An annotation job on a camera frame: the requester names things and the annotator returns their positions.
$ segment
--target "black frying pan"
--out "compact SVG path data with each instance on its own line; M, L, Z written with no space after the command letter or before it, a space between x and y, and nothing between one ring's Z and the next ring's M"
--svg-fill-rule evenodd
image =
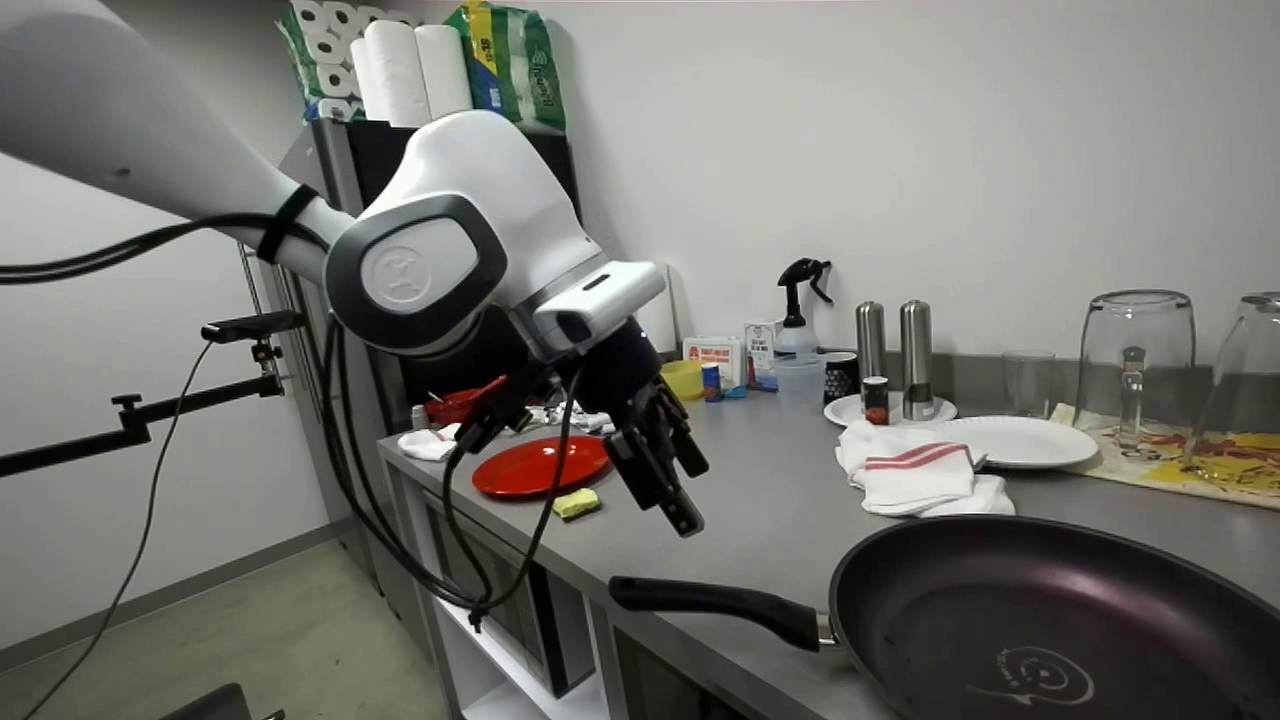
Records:
M633 576L608 592L822 647L822 618L770 592ZM947 517L877 533L831 576L831 632L904 715L1280 715L1277 609L1074 524Z

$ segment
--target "white wall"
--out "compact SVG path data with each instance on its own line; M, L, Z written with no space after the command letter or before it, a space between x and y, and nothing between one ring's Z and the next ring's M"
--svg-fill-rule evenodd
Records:
M1280 0L543 0L588 229L679 267L692 329L779 261L923 297L953 351L1075 355L1090 297L1280 289Z
M263 0L118 0L172 54L263 152L302 134L286 49ZM0 264L89 253L172 217L114 202L0 155ZM229 239L181 239L156 257L57 289L0 289L0 452L118 430L110 397L178 397L201 326L250 318ZM216 350L196 387L250 380L250 350ZM165 436L101 462L0 481L0 647L101 612L143 521ZM181 424L162 521L131 598L207 571L328 524L291 402L235 402Z

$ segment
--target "floor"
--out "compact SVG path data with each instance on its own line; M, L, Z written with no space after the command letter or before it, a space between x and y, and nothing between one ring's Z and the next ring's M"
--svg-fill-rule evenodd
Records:
M81 652L0 673L0 720L17 720ZM438 720L427 656L341 543L318 543L110 632L40 720L156 720L240 686L252 715Z

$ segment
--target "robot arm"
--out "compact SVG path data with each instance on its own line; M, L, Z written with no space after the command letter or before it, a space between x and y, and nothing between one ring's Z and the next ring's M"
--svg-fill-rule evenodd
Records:
M0 6L0 152L178 217L275 217L298 180L263 164L98 0ZM275 261L328 289L331 314L388 351L445 351L481 307L513 318L543 368L615 421L614 462L679 533L701 517L672 462L701 474L685 413L633 314L664 277L608 261L532 143L491 113L420 130L362 217L311 202Z

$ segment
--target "stainless steel counter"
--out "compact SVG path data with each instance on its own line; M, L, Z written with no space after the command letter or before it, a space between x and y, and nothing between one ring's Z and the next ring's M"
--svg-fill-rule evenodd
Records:
M614 609L608 576L746 585L825 609L838 561L891 524L859 513L859 491L831 462L839 430L825 424L822 413L792 415L770 402L708 403L692 409L692 434L713 462L713 474L687 485L708 521L701 536L679 542L661 513L636 507L622 477L604 477L597 485L604 513L575 524L553 521L539 564L604 609L622 632L735 708L759 715L890 715L839 647L802 652L726 618ZM438 466L408 462L393 439L383 456L440 491ZM1079 477L1010 477L1010 491L1020 517L1146 542L1280 605L1277 513ZM457 507L513 547L530 543L539 513L539 506L486 501L467 481L457 485Z

